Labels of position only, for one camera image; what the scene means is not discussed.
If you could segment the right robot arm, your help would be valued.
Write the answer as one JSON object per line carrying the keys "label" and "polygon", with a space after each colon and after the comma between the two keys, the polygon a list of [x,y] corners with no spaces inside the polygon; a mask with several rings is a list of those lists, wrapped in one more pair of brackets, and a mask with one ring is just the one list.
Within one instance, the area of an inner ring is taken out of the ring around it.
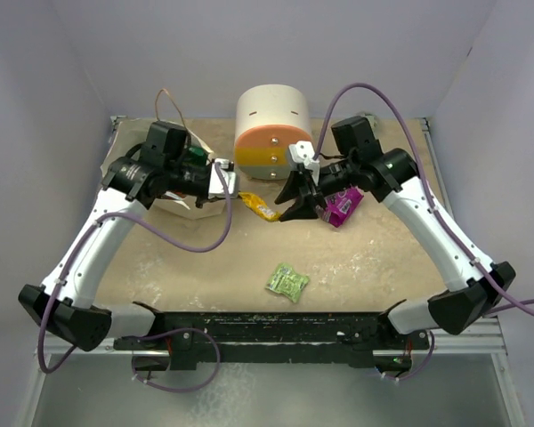
{"label": "right robot arm", "polygon": [[462,333],[500,301],[500,292],[516,277],[514,268],[509,262],[494,262],[464,234],[420,178],[409,153],[384,152],[365,117],[347,118],[331,130],[341,154],[335,163],[320,165],[308,141],[288,146],[290,175],[275,202],[293,204],[280,220],[317,219],[327,207],[327,197],[346,189],[371,193],[406,225],[446,287],[441,294],[388,309],[377,329],[379,341],[398,348],[421,329]]}

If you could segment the white paper bag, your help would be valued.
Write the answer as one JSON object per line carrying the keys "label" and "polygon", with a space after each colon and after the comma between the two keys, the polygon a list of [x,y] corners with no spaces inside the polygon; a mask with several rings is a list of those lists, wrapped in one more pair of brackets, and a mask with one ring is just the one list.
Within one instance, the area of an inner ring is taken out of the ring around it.
{"label": "white paper bag", "polygon": [[[214,151],[188,126],[182,110],[168,89],[162,87],[154,99],[154,115],[152,117],[130,117],[116,115],[111,118],[112,131],[109,140],[109,151],[101,163],[101,174],[106,175],[110,166],[125,157],[128,172],[132,165],[133,177],[139,177],[143,167],[162,168],[165,164],[185,161],[190,146],[198,146],[208,153],[208,164],[216,159]],[[169,194],[172,200],[160,199],[157,196],[154,206],[182,218],[197,220],[220,214],[226,204],[225,199],[209,199],[201,209],[195,207],[195,198]]]}

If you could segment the purple candy bag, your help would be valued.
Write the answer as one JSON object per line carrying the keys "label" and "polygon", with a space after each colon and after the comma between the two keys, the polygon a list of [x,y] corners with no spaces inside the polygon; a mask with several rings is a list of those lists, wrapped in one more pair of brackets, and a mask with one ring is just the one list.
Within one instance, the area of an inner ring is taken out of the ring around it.
{"label": "purple candy bag", "polygon": [[325,196],[326,206],[320,209],[319,217],[322,221],[339,228],[353,215],[363,198],[363,193],[356,187]]}

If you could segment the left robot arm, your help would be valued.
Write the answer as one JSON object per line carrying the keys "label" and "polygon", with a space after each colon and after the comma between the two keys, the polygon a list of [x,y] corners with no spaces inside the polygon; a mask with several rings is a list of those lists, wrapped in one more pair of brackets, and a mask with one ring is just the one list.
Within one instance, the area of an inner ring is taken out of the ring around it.
{"label": "left robot arm", "polygon": [[192,138],[177,124],[155,121],[144,140],[113,160],[89,217],[69,250],[38,286],[25,285],[21,306],[39,325],[80,350],[95,349],[111,332],[111,310],[94,304],[105,271],[134,225],[168,191],[207,197],[212,168],[190,164]]}

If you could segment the green chip bag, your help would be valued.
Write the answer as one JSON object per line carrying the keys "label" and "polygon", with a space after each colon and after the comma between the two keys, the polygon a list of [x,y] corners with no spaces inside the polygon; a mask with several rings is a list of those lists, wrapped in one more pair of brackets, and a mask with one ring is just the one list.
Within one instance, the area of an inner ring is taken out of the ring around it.
{"label": "green chip bag", "polygon": [[189,165],[205,166],[208,161],[208,153],[205,149],[198,146],[190,146],[185,161]]}

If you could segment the light green snack packet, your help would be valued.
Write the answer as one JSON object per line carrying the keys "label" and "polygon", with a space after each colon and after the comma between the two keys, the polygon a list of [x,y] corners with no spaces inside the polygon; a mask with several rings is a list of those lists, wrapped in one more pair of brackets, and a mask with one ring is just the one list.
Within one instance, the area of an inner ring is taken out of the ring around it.
{"label": "light green snack packet", "polygon": [[280,263],[270,275],[265,288],[275,294],[283,295],[292,303],[298,303],[310,278],[296,272],[287,263]]}

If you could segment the yellow snack bar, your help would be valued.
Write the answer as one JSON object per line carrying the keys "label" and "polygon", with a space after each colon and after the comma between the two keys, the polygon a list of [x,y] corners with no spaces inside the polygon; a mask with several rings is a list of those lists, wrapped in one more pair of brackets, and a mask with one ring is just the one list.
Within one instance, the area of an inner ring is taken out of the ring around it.
{"label": "yellow snack bar", "polygon": [[255,193],[240,192],[239,198],[248,209],[267,222],[277,222],[281,216],[281,213],[268,207],[266,202]]}

